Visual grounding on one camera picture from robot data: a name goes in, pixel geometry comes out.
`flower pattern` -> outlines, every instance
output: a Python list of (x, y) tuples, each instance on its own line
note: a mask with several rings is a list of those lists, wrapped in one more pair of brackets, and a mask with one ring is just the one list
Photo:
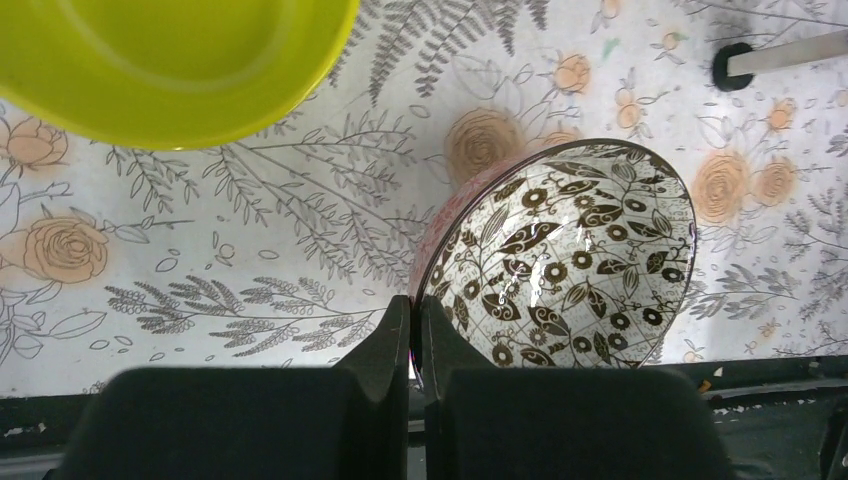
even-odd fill
[(795, 184), (792, 162), (786, 157), (775, 158), (756, 176), (751, 193), (758, 202), (774, 207), (789, 199)]
[(548, 191), (544, 188), (534, 188), (532, 190), (528, 190), (524, 196), (521, 197), (521, 204), (527, 208), (535, 208), (539, 205), (545, 203), (545, 200), (548, 198)]
[(581, 270), (585, 270), (592, 266), (592, 255), (587, 252), (574, 252), (574, 254), (571, 256), (571, 263), (575, 267)]
[(616, 350), (624, 350), (627, 348), (627, 339), (620, 333), (611, 333), (607, 337), (610, 347)]
[(545, 335), (545, 332), (541, 328), (534, 328), (530, 330), (530, 341), (533, 345), (540, 347), (548, 341), (548, 336)]
[[(36, 278), (71, 284), (103, 273), (108, 241), (106, 235), (79, 218), (45, 218), (26, 231), (3, 237), (0, 252), (8, 263)], [(22, 255), (13, 253), (17, 246), (23, 247)]]
[(662, 323), (662, 315), (653, 308), (646, 308), (642, 310), (642, 318), (648, 322), (649, 325), (660, 325)]
[(595, 205), (595, 199), (589, 195), (580, 195), (574, 199), (574, 206), (580, 209), (591, 208)]
[(448, 168), (459, 185), (493, 164), (516, 156), (524, 148), (523, 132), (515, 121), (487, 109), (463, 115), (448, 132), (445, 142)]
[(623, 240), (627, 240), (627, 229), (622, 227), (621, 225), (610, 225), (607, 228), (607, 235), (610, 237), (610, 240), (615, 240), (616, 242), (621, 242)]
[(497, 344), (492, 348), (492, 360), (499, 367), (508, 367), (512, 365), (512, 351), (504, 344)]
[(68, 136), (35, 117), (16, 126), (0, 121), (0, 155), (28, 168), (58, 163), (68, 151)]
[(704, 162), (692, 183), (692, 202), (701, 220), (722, 224), (735, 217), (748, 193), (748, 164), (737, 152)]
[(549, 263), (545, 265), (542, 276), (551, 283), (559, 283), (568, 276), (568, 269), (561, 262)]
[(554, 71), (554, 85), (567, 93), (584, 93), (592, 79), (592, 68), (583, 55), (561, 58)]
[(610, 316), (610, 323), (616, 330), (626, 330), (630, 326), (630, 319), (627, 315), (618, 312)]

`ceramic bowl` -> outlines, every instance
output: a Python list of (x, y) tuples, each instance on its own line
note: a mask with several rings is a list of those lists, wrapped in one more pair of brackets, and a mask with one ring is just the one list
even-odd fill
[(695, 217), (674, 169), (620, 140), (582, 140), (486, 170), (419, 247), (410, 295), (440, 299), (501, 367), (637, 367), (677, 313)]

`plastic bowl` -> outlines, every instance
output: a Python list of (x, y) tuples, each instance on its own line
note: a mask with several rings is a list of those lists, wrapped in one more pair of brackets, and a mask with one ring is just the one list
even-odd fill
[(0, 96), (95, 140), (219, 145), (282, 118), (315, 88), (358, 3), (0, 2)]

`leaf pattern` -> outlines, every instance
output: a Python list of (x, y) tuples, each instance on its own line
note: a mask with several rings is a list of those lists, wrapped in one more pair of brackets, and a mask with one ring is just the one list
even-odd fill
[(654, 228), (656, 228), (657, 232), (659, 232), (660, 235), (662, 235), (664, 237), (671, 236), (671, 233), (672, 233), (671, 222), (668, 220), (668, 218), (665, 215), (662, 214), (662, 212), (660, 212), (656, 208), (651, 213), (651, 221), (654, 224)]
[(636, 179), (636, 170), (626, 162), (617, 162), (613, 164), (612, 173), (625, 182), (632, 182)]
[(552, 367), (555, 365), (553, 359), (538, 348), (529, 347), (521, 349), (521, 357), (540, 367)]
[(586, 300), (589, 302), (589, 308), (598, 318), (604, 318), (607, 313), (607, 302), (604, 296), (597, 289), (589, 287), (586, 292)]
[(514, 322), (521, 318), (515, 303), (496, 293), (483, 295), (483, 308), (489, 315), (504, 322)]
[(521, 281), (527, 281), (530, 279), (532, 269), (530, 268), (530, 265), (527, 265), (521, 260), (504, 259), (503, 266), (506, 274), (513, 278), (517, 278)]
[(489, 281), (486, 282), (486, 285), (493, 287), (493, 286), (503, 282), (504, 278), (506, 278), (506, 274), (504, 272), (500, 272), (497, 275), (495, 275), (494, 277), (489, 278)]
[(613, 195), (611, 193), (607, 193), (607, 192), (601, 190), (600, 188), (595, 190), (595, 195), (597, 195), (601, 198), (606, 198), (607, 200), (615, 200), (615, 195)]
[(596, 205), (583, 211), (577, 220), (577, 226), (591, 228), (609, 225), (616, 221), (622, 212), (618, 205)]
[(568, 289), (568, 293), (565, 294), (565, 299), (571, 305), (577, 305), (586, 298), (587, 293), (589, 293), (588, 287), (582, 283), (578, 283)]
[(598, 273), (601, 275), (612, 275), (623, 272), (628, 265), (620, 260), (607, 259), (598, 265)]
[(454, 249), (456, 249), (456, 244), (459, 242), (459, 232), (456, 231), (448, 237), (448, 242), (445, 244), (444, 250), (442, 250), (441, 256), (441, 264), (444, 265), (447, 263), (448, 259), (450, 259), (451, 253), (453, 253)]
[(486, 222), (486, 225), (483, 226), (483, 232), (480, 234), (480, 238), (484, 244), (488, 243), (489, 240), (491, 240), (492, 237), (500, 231), (508, 216), (509, 207), (504, 205), (492, 215), (492, 218), (490, 218), (488, 222)]
[(524, 184), (525, 181), (527, 181), (526, 178), (519, 178), (507, 183), (502, 188), (498, 189), (498, 191), (495, 192), (495, 195), (492, 198), (496, 202), (502, 202), (506, 200), (507, 198), (509, 198), (510, 195), (515, 193), (521, 187), (521, 185)]
[(598, 183), (600, 182), (596, 180), (578, 180), (560, 188), (559, 193), (566, 197), (573, 197), (575, 195), (592, 190), (593, 188), (598, 186)]
[(609, 344), (607, 339), (600, 332), (595, 332), (592, 337), (592, 345), (595, 347), (595, 353), (601, 357), (601, 360), (607, 365), (612, 365), (612, 357), (609, 353)]
[(545, 165), (562, 173), (586, 178), (607, 178), (606, 174), (597, 168), (577, 162), (548, 162)]
[(648, 162), (650, 162), (652, 167), (656, 168), (657, 171), (659, 171), (660, 173), (662, 173), (666, 177), (674, 178), (674, 177), (677, 176), (677, 172), (675, 172), (674, 169), (671, 168), (671, 165), (669, 165), (668, 163), (666, 163), (663, 159), (661, 159), (659, 157), (655, 157), (655, 156), (651, 155), (648, 158)]
[(632, 297), (636, 289), (639, 288), (639, 272), (636, 270), (636, 265), (628, 266), (621, 278), (625, 295), (627, 295), (627, 298)]
[(468, 306), (459, 295), (453, 297), (453, 313), (463, 330), (468, 330)]
[(464, 243), (466, 247), (471, 248), (477, 246), (477, 237), (467, 230), (459, 235), (459, 240)]
[(498, 251), (510, 254), (524, 252), (538, 245), (560, 227), (560, 224), (553, 222), (525, 225), (510, 235)]
[(530, 320), (545, 332), (556, 336), (569, 336), (571, 329), (556, 312), (546, 307), (528, 307)]
[(634, 232), (643, 237), (656, 238), (662, 236), (662, 234), (657, 231), (657, 229), (655, 229), (654, 227), (649, 227), (644, 223), (627, 222), (627, 224), (630, 225), (630, 228), (632, 228)]
[(439, 300), (442, 300), (443, 298), (445, 298), (445, 294), (448, 293), (448, 290), (450, 290), (450, 285), (450, 282), (440, 283), (439, 286), (436, 287), (435, 290), (433, 290), (433, 296), (438, 298)]
[(645, 270), (648, 273), (658, 273), (662, 270), (665, 259), (669, 252), (654, 252), (648, 255), (648, 260), (645, 263)]
[(456, 0), (430, 3), (426, 0), (397, 0), (386, 5), (382, 32), (379, 35), (371, 67), (369, 92), (377, 103), (389, 76), (398, 62), (410, 53), (415, 40), (428, 34), (423, 42), (415, 68), (415, 80), (421, 97), (430, 96), (450, 55), (477, 42), (486, 32), (496, 30), (504, 48), (514, 54), (515, 23), (522, 7), (533, 15), (537, 28), (546, 24), (548, 0), (507, 0), (497, 6), (479, 0)]
[[(194, 275), (186, 276), (186, 280), (185, 283), (171, 283), (168, 292), (142, 282), (135, 284), (140, 290), (108, 286), (106, 290), (113, 295), (108, 304), (118, 312), (135, 312), (139, 315), (136, 321), (141, 329), (156, 334), (184, 333), (195, 326), (195, 317), (226, 319), (226, 328), (211, 332), (209, 336), (227, 339), (224, 344), (227, 349), (248, 347), (234, 353), (234, 357), (255, 355), (286, 342), (306, 343), (302, 352), (323, 350), (332, 345), (345, 348), (374, 330), (372, 317), (381, 310), (351, 313), (337, 310), (331, 306), (335, 290), (306, 277), (301, 277), (297, 283), (257, 277), (255, 286), (240, 292), (241, 297), (218, 280)], [(266, 305), (282, 315), (251, 315), (245, 313), (246, 305)], [(92, 322), (102, 321), (103, 316)], [(322, 319), (314, 326), (316, 328), (301, 331), (302, 322), (316, 318)], [(92, 322), (85, 322), (84, 328), (91, 328)]]

